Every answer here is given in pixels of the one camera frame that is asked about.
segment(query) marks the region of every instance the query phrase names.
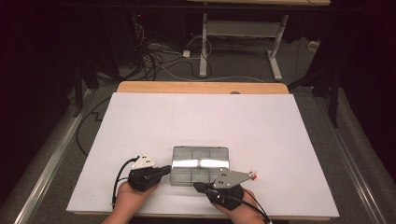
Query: white desk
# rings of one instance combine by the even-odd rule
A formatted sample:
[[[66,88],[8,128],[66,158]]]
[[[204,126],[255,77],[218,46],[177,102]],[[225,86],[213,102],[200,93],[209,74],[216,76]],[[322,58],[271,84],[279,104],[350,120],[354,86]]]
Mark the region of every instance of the white desk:
[[[328,6],[330,0],[189,0],[192,2],[229,3],[229,4],[260,4],[260,5],[283,5],[283,6]],[[210,21],[207,13],[204,13],[202,31],[202,50],[200,60],[200,77],[206,77],[207,49],[206,39],[208,35],[232,35],[253,37],[274,37],[274,47],[267,51],[275,80],[281,81],[282,75],[276,61],[277,50],[282,40],[283,32],[289,15],[283,15],[280,22],[257,22],[257,21]]]
[[[194,87],[202,88],[206,84],[216,86],[213,83],[181,84],[184,89],[172,82],[165,86],[176,91],[183,89],[182,92],[194,92]],[[239,91],[237,84],[230,84]],[[161,85],[153,83],[154,87],[160,86],[160,91]],[[272,86],[241,85],[252,89],[271,89]],[[279,88],[283,84],[274,85],[274,90],[285,90]],[[220,86],[225,90],[227,84]],[[142,91],[155,89],[142,88]],[[125,90],[125,85],[121,84],[119,90]],[[255,181],[242,186],[254,191],[272,219],[338,217],[290,94],[114,93],[67,211],[111,212],[114,180],[124,162],[148,152],[156,166],[168,165],[174,146],[227,147],[231,169],[258,172]],[[163,177],[161,186],[139,215],[224,217],[204,194],[190,187],[172,187],[169,176]]]

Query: desk leg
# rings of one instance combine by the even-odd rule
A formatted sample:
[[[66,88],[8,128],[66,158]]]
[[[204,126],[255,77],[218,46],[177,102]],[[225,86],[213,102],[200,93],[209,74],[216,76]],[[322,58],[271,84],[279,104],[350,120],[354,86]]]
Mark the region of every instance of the desk leg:
[[[76,111],[73,115],[74,118],[78,117],[79,112],[82,109],[82,82],[81,82],[81,66],[78,64],[74,70],[75,72],[75,99],[76,99]]]
[[[204,13],[203,27],[202,27],[202,51],[201,60],[199,65],[199,76],[206,77],[206,63],[207,63],[207,52],[206,52],[206,37],[207,37],[207,13]]]
[[[288,21],[289,15],[284,15],[282,17],[282,22],[279,24],[279,27],[277,28],[277,34],[276,34],[276,39],[275,39],[275,44],[273,50],[268,50],[268,60],[270,61],[271,68],[273,70],[274,78],[276,81],[281,81],[282,76],[280,75],[280,70],[279,66],[277,65],[276,62],[276,53],[277,49],[279,48],[280,41],[282,40],[282,35],[283,32],[285,31],[286,28],[286,22]]]

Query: white metal frame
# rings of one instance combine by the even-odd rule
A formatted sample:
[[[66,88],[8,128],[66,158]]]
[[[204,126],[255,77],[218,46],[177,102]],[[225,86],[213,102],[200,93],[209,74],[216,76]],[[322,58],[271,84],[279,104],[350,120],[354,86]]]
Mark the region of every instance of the white metal frame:
[[[209,21],[207,13],[204,13],[202,28],[202,50],[199,76],[207,75],[207,49],[206,39],[208,35],[233,35],[233,36],[254,36],[254,37],[275,37],[272,50],[268,50],[268,60],[270,62],[274,78],[282,81],[279,66],[276,61],[276,53],[282,40],[282,35],[286,28],[289,15],[284,15],[281,22],[255,22],[255,21]]]

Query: metal stand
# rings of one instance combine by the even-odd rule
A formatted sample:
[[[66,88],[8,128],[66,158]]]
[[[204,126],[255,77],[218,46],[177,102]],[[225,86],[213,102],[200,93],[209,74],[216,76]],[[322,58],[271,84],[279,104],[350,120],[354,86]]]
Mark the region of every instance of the metal stand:
[[[337,124],[337,106],[338,106],[338,88],[340,83],[340,68],[334,63],[323,67],[315,74],[309,77],[303,77],[288,85],[289,91],[309,82],[316,81],[321,78],[321,81],[314,86],[312,93],[314,97],[325,95],[329,90],[331,91],[329,117],[334,128],[338,128]]]
[[[76,112],[74,113],[74,117],[78,117],[81,109],[83,107],[82,99],[83,99],[83,88],[82,88],[82,80],[87,85],[88,89],[99,89],[99,82],[96,79],[96,74],[89,69],[87,64],[78,63],[74,70],[75,75],[75,100],[76,100]]]
[[[208,21],[207,13],[204,13],[199,76],[206,77],[207,35],[275,37],[274,47],[272,50],[268,50],[267,54],[275,80],[282,81],[282,75],[280,74],[279,66],[276,62],[276,53],[279,48],[280,41],[282,40],[282,35],[285,31],[288,17],[289,15],[282,16],[281,22]]]

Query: dark background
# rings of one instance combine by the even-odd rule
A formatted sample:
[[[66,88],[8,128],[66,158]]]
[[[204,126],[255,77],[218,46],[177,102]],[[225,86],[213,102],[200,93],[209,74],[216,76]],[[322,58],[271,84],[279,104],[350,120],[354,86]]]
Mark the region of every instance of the dark background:
[[[396,102],[396,18],[391,14],[396,7],[386,0],[333,0],[332,4],[338,7],[363,5],[366,11],[359,16],[332,18],[329,26],[328,18],[320,15],[314,20],[312,15],[290,16],[284,37],[288,41],[301,36],[326,40],[321,43],[308,75],[334,58],[342,59],[341,86],[378,157],[396,179],[392,166],[396,159],[393,140],[396,133],[396,106],[393,105]],[[133,34],[127,23],[110,26],[110,30],[104,28],[122,16],[93,13],[83,20],[80,14],[62,10],[50,0],[22,0],[0,6],[0,62],[5,81],[1,88],[5,103],[1,106],[0,204],[69,106],[66,94],[73,87],[77,64],[87,64],[90,68],[87,73],[105,71],[115,76],[117,64],[136,56],[125,55],[120,47],[131,43],[129,39]],[[187,39],[191,33],[197,35],[201,16],[184,13],[174,16],[167,17],[171,22],[166,23],[172,24],[167,29],[157,22],[163,17],[161,14],[147,15],[146,22],[156,35],[183,45],[185,40],[176,36]],[[117,39],[114,34],[123,38]]]

